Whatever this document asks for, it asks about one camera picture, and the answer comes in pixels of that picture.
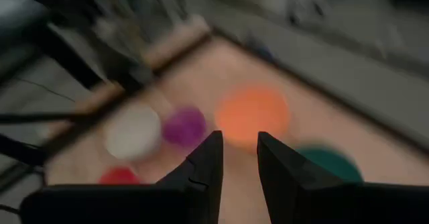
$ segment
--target orange ball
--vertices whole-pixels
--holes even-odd
[[[264,85],[233,91],[215,113],[217,127],[227,142],[256,153],[257,134],[266,131],[281,138],[288,130],[290,112],[285,96]]]

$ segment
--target gray floor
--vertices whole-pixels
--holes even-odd
[[[395,9],[388,0],[336,0],[327,7],[325,27],[385,50],[399,51],[429,62],[429,15]]]
[[[246,0],[282,16],[286,9],[287,0]],[[362,0],[344,0],[347,3],[356,2],[359,9]],[[286,22],[272,20],[270,15],[252,13],[237,5],[231,5],[223,0],[187,0],[188,10],[203,15],[210,23],[224,30],[245,38],[252,34],[259,38],[271,52],[290,68],[311,78],[332,92],[352,101],[356,106],[373,115],[384,119],[393,126],[406,131],[421,142],[429,143],[429,133],[426,131],[429,125],[429,82],[410,74],[409,72],[392,68],[380,62],[345,50],[340,47],[327,44],[323,39],[312,34],[289,27]],[[332,7],[332,12],[342,12],[341,3]],[[385,6],[373,7],[372,10],[386,11]],[[379,15],[367,12],[365,15],[357,14],[355,17],[363,18],[371,15]],[[334,16],[328,21],[329,26],[337,30],[349,33],[359,32],[357,40],[373,42],[374,30],[362,28],[362,23],[348,21],[344,24]],[[425,19],[414,16],[410,28],[413,33],[406,33],[403,38],[414,39],[416,34],[427,32],[429,24]],[[367,21],[366,27],[375,29],[381,27],[378,18]],[[78,51],[89,60],[95,61],[95,56],[75,34],[65,32],[66,39],[74,45]],[[420,58],[426,58],[425,42],[416,42],[410,45],[418,45],[408,53]],[[41,66],[20,76],[19,80],[8,86],[8,93],[4,94],[0,102],[2,112],[26,112],[26,111],[67,111],[74,106],[73,101],[83,100],[90,92],[81,87],[63,69],[50,59],[42,59]],[[65,95],[70,99],[59,97],[49,93],[42,87],[28,83],[36,82],[53,91]],[[44,124],[26,126],[1,126],[0,132],[8,136],[37,144],[46,136],[47,126]],[[0,158],[0,169],[4,168],[10,160]],[[0,203],[16,207],[21,198],[32,190],[37,189],[39,180],[30,176],[13,190],[0,197]],[[15,217],[0,212],[2,223],[18,223]]]

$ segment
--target black metal bar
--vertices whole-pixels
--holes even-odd
[[[29,166],[42,166],[46,159],[39,147],[0,134],[0,153]]]
[[[62,68],[67,70],[82,86],[91,89],[103,80],[86,62],[53,30],[41,25],[28,36],[29,40],[43,53],[52,57]]]
[[[43,121],[80,121],[87,117],[87,114],[79,113],[27,113],[27,114],[0,114],[0,124],[35,123]]]
[[[23,163],[14,163],[0,172],[0,196],[14,184],[33,172],[33,168]]]

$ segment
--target cable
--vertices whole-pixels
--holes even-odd
[[[22,78],[19,78],[19,77],[15,77],[14,79],[15,79],[15,80],[17,80],[17,81],[26,82],[26,83],[31,84],[31,85],[36,85],[36,86],[38,86],[38,87],[40,87],[40,88],[42,88],[42,89],[44,89],[44,90],[46,90],[46,91],[48,91],[48,92],[50,92],[50,93],[54,94],[54,95],[57,95],[57,96],[59,96],[59,97],[62,97],[62,98],[67,99],[67,100],[69,100],[69,101],[72,101],[73,103],[75,103],[75,102],[76,102],[74,99],[72,99],[72,98],[70,98],[70,97],[67,97],[67,96],[65,96],[65,95],[62,95],[62,94],[60,94],[60,93],[56,93],[56,92],[54,92],[53,90],[49,89],[48,87],[46,87],[46,86],[44,86],[44,85],[41,85],[41,84],[39,84],[39,83],[32,82],[32,81],[30,81],[30,80],[22,79]]]
[[[19,215],[19,210],[18,209],[15,209],[15,208],[7,206],[7,205],[0,204],[0,210],[7,211],[8,213],[12,213],[12,214],[15,214],[15,215]]]
[[[37,123],[58,120],[77,122],[85,120],[86,117],[88,117],[88,114],[83,113],[0,113],[0,124]]]

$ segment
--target wooden table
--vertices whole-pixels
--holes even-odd
[[[208,28],[202,25],[201,32],[206,32]],[[181,41],[170,42],[177,45]],[[151,57],[150,62],[155,62],[153,67],[165,62],[166,55],[173,55],[161,54],[159,57],[160,52],[167,52],[161,49],[159,47],[157,51],[145,55],[146,58]],[[208,135],[216,129],[213,113],[225,93],[254,82],[277,87],[287,96],[292,120],[290,132],[282,140],[289,146],[298,148],[305,146],[306,142],[322,140],[351,157],[367,182],[429,184],[429,161],[423,155],[220,36],[213,36],[193,50],[157,79],[152,87],[142,91],[95,130],[52,158],[47,165],[47,182],[96,183],[106,169],[116,165],[131,166],[144,182],[156,182],[177,167],[192,150],[162,142],[156,154],[146,159],[122,162],[103,147],[109,124],[128,105],[149,105],[161,119],[179,106],[195,105],[206,117]],[[93,109],[120,91],[116,85],[102,86],[94,98],[83,103],[79,109]],[[224,146],[219,223],[269,223],[256,156],[238,150],[227,142]]]

